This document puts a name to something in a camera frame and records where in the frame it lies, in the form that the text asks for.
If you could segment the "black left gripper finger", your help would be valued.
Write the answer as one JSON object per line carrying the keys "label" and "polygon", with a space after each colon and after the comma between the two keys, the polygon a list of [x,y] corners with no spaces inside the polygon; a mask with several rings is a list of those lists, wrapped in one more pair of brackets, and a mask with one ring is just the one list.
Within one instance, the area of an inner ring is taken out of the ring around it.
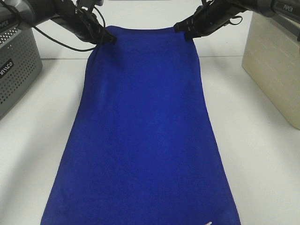
{"label": "black left gripper finger", "polygon": [[105,27],[99,26],[93,38],[93,44],[102,45],[105,43],[115,44],[117,37],[111,34]]}

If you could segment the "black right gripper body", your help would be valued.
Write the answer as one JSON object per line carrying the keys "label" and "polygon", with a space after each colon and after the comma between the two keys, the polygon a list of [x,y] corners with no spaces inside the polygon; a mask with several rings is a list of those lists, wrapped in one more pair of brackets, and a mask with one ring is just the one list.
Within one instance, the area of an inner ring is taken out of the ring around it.
{"label": "black right gripper body", "polygon": [[223,27],[230,19],[246,9],[228,0],[212,0],[199,7],[191,16],[187,38],[205,37]]}

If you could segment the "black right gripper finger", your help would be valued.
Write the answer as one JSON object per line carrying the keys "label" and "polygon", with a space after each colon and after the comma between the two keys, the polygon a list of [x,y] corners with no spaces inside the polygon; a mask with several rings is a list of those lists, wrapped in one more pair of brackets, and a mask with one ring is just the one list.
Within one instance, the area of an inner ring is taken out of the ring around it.
{"label": "black right gripper finger", "polygon": [[174,30],[176,33],[184,32],[184,38],[186,41],[194,38],[194,28],[192,20],[183,20],[174,24]]}

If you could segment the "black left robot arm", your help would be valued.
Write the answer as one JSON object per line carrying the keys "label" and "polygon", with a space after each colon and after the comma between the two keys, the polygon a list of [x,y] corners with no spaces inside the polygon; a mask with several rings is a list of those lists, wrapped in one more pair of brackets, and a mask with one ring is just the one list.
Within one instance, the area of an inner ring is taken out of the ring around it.
{"label": "black left robot arm", "polygon": [[102,0],[2,0],[0,32],[12,28],[27,30],[51,20],[83,42],[115,44],[117,38],[99,23],[93,13],[95,6],[102,4]]}

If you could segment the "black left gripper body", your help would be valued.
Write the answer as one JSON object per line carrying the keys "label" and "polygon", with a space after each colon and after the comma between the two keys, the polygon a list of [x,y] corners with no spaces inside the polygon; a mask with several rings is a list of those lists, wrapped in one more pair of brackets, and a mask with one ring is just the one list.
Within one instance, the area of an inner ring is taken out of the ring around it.
{"label": "black left gripper body", "polygon": [[54,0],[55,14],[52,21],[76,35],[81,41],[98,44],[103,27],[92,12],[102,0]]}

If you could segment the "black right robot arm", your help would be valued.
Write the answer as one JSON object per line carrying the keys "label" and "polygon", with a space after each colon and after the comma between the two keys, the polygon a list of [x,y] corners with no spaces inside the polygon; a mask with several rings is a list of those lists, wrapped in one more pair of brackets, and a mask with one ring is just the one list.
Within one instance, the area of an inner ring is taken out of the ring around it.
{"label": "black right robot arm", "polygon": [[174,30],[183,31],[186,40],[209,36],[228,24],[234,25],[231,19],[241,18],[238,14],[245,11],[300,22],[298,0],[203,0],[194,14],[174,25]]}

